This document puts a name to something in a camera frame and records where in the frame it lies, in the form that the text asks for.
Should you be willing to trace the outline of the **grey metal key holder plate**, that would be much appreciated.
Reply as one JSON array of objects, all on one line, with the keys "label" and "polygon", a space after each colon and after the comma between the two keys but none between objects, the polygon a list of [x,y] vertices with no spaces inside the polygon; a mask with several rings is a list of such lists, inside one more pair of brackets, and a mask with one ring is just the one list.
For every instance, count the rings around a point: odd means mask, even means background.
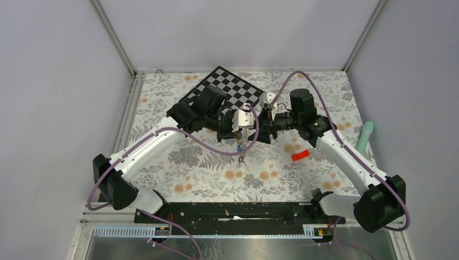
[{"label": "grey metal key holder plate", "polygon": [[[245,150],[249,141],[248,141],[248,130],[247,129],[243,129],[241,131],[242,133],[242,138],[241,139],[237,139],[237,144],[240,144],[241,147],[242,147],[242,150]],[[246,156],[246,153],[241,153],[238,157],[238,163],[239,164],[242,164],[244,163],[244,160],[245,160],[245,156]]]}]

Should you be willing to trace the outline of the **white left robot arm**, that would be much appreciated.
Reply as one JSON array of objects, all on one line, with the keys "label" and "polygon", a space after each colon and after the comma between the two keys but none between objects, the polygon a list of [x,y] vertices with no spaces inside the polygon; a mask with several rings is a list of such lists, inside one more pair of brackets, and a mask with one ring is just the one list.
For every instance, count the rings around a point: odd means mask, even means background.
[{"label": "white left robot arm", "polygon": [[101,192],[107,200],[104,207],[141,209],[147,211],[152,221],[163,222],[168,215],[167,206],[156,192],[136,187],[133,183],[136,176],[164,149],[186,138],[220,155],[243,154],[242,150],[218,151],[192,134],[206,128],[215,131],[218,140],[239,138],[242,128],[254,126],[252,109],[247,103],[229,109],[223,90],[205,87],[197,96],[174,104],[159,123],[133,144],[108,157],[97,155],[92,161],[95,182],[92,193]]}]

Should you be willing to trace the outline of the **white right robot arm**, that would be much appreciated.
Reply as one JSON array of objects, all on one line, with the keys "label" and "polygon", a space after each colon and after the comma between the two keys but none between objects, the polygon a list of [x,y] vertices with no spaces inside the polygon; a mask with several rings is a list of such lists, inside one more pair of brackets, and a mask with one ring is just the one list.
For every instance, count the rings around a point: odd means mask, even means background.
[{"label": "white right robot arm", "polygon": [[291,109],[277,113],[273,93],[260,97],[259,133],[249,140],[270,144],[281,131],[296,130],[311,146],[330,158],[349,178],[358,191],[357,196],[324,192],[311,200],[311,218],[317,223],[331,216],[354,219],[367,232],[386,228],[405,231],[411,216],[405,204],[406,183],[398,175],[389,176],[366,160],[345,140],[336,125],[319,115],[313,95],[307,89],[290,92]]}]

